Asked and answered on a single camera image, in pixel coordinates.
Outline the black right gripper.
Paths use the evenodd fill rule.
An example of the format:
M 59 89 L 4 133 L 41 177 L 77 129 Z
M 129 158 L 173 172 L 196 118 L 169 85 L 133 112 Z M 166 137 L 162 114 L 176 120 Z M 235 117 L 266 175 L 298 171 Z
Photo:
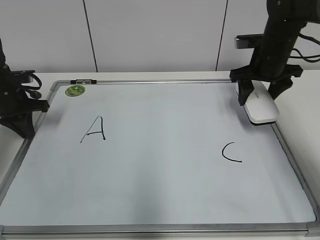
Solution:
M 290 78 L 300 77 L 303 73 L 300 65 L 288 64 L 294 45 L 294 41 L 275 44 L 261 41 L 258 47 L 253 48 L 248 65 L 230 71 L 231 81 L 238 81 L 238 102 L 241 106 L 255 89 L 252 80 L 270 83 L 268 92 L 273 100 L 292 87 Z

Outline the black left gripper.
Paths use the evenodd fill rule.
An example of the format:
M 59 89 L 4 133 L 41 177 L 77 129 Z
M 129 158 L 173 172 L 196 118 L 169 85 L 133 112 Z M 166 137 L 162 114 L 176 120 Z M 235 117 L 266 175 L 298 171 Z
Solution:
M 47 100 L 41 100 L 41 80 L 35 73 L 32 77 L 38 86 L 23 85 L 7 64 L 0 67 L 0 124 L 23 139 L 35 136 L 32 112 L 46 113 L 50 107 Z

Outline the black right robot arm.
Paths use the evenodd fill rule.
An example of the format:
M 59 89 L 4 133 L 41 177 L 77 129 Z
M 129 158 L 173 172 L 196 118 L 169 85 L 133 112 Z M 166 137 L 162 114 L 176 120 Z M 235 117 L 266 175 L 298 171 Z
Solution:
M 291 88 L 292 77 L 299 78 L 300 65 L 288 64 L 297 38 L 313 41 L 301 34 L 307 23 L 320 22 L 318 0 L 268 0 L 268 19 L 262 34 L 237 35 L 237 49 L 253 49 L 250 63 L 232 69 L 230 80 L 238 84 L 238 102 L 244 106 L 254 91 L 254 81 L 269 83 L 268 93 L 275 100 Z

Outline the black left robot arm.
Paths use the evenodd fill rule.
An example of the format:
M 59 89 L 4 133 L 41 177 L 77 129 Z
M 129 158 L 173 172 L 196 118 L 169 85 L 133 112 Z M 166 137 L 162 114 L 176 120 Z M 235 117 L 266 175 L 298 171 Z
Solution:
M 34 70 L 11 71 L 0 49 L 0 124 L 23 139 L 35 136 L 33 113 L 46 113 L 50 105 L 41 100 L 42 81 Z

